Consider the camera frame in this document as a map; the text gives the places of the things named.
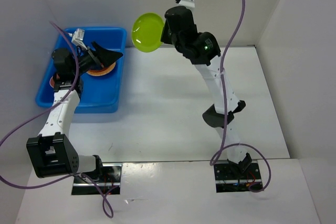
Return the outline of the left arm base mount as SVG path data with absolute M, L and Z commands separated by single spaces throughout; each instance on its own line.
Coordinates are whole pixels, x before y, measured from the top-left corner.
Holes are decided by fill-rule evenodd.
M 121 190 L 121 163 L 103 163 L 101 174 L 93 178 L 100 190 L 105 195 L 119 195 Z M 74 196 L 80 195 L 99 195 L 95 185 L 86 177 L 75 177 L 72 185 L 71 194 Z

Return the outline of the orange-brown woven round tray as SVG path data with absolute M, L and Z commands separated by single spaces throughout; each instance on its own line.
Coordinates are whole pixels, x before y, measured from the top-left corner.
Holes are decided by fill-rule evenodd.
M 93 77 L 102 77 L 109 74 L 116 66 L 116 63 L 113 63 L 109 67 L 104 67 L 100 70 L 88 70 L 87 74 Z

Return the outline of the pink plastic cup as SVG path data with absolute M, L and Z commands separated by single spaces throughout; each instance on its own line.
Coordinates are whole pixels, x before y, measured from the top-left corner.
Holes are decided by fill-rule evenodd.
M 54 88 L 54 86 L 55 86 L 55 81 L 54 81 L 54 77 L 52 76 L 51 78 L 50 78 L 50 80 L 49 80 L 49 85 L 52 87 L 52 88 Z

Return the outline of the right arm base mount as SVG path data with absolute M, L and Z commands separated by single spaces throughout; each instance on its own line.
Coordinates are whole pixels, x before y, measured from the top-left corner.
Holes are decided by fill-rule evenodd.
M 257 162 L 252 162 L 245 172 L 239 174 L 228 161 L 213 166 L 217 193 L 260 190 L 263 182 Z

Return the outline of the orange plastic plate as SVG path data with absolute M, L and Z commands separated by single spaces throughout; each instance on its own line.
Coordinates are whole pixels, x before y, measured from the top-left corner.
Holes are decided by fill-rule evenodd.
M 94 77 L 100 77 L 109 74 L 112 71 L 110 68 L 104 68 L 101 70 L 89 70 L 87 71 L 87 74 L 94 76 Z

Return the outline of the green plastic plate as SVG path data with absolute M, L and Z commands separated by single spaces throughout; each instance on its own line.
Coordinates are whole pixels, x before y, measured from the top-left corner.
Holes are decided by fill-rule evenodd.
M 131 39 L 136 49 L 141 52 L 153 52 L 162 42 L 164 22 L 156 13 L 145 13 L 137 18 L 131 30 Z

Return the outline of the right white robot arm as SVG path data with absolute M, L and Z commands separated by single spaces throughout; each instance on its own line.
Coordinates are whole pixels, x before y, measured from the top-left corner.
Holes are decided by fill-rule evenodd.
M 242 111 L 246 103 L 239 100 L 227 81 L 224 70 L 224 56 L 215 36 L 209 32 L 197 31 L 192 11 L 184 6 L 168 9 L 161 42 L 173 45 L 177 52 L 188 59 L 205 81 L 213 99 L 211 105 L 202 115 L 206 124 L 222 130 L 222 142 L 219 150 L 210 160 L 213 166 L 219 160 L 227 140 L 234 140 L 228 132 L 228 125 L 233 121 L 234 114 Z

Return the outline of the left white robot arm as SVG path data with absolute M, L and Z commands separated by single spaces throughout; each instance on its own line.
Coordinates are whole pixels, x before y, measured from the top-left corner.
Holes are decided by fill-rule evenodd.
M 100 157 L 79 155 L 68 138 L 72 118 L 83 92 L 81 75 L 95 67 L 107 68 L 123 56 L 121 52 L 105 49 L 95 41 L 91 44 L 81 57 L 67 48 L 52 52 L 56 69 L 53 75 L 54 102 L 44 127 L 26 144 L 39 178 L 86 173 L 91 181 L 98 182 L 104 177 Z

